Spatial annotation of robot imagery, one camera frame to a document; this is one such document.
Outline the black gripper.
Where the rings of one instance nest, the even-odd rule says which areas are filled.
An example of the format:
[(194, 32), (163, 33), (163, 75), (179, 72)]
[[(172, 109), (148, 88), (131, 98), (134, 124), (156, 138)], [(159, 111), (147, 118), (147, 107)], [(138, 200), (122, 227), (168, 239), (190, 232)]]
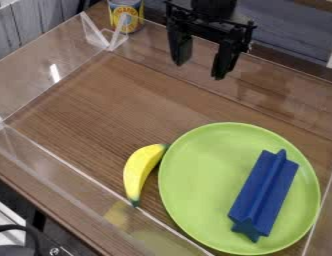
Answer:
[(218, 43), (211, 77), (222, 80), (232, 70), (240, 43), (248, 43), (257, 25), (235, 11), (238, 0), (166, 0), (166, 29), (172, 62), (180, 66), (191, 57), (192, 36)]

